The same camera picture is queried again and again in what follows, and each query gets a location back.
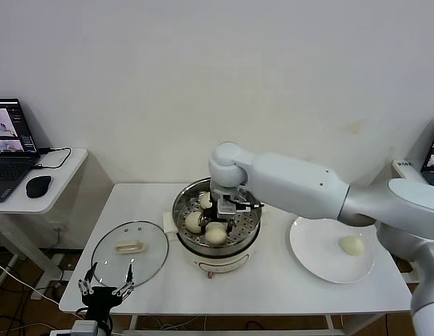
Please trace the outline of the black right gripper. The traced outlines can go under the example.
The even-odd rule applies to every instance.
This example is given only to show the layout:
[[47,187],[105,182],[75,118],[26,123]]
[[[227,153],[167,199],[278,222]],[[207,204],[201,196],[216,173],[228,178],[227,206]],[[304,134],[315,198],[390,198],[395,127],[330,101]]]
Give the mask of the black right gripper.
[[226,225],[226,232],[231,233],[237,224],[237,206],[236,202],[231,199],[229,194],[211,192],[209,196],[211,206],[202,210],[199,217],[198,225],[200,233],[206,232],[206,226],[211,222],[222,223]]

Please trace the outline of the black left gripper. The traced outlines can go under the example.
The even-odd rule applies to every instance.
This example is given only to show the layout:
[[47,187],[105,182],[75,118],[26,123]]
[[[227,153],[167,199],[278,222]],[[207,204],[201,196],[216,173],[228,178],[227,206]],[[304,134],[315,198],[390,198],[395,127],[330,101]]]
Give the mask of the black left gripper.
[[129,265],[125,283],[119,287],[91,287],[91,280],[95,275],[97,262],[78,280],[78,287],[82,295],[82,303],[87,307],[85,317],[88,320],[108,321],[112,308],[122,304],[122,298],[127,298],[134,290],[132,264]]

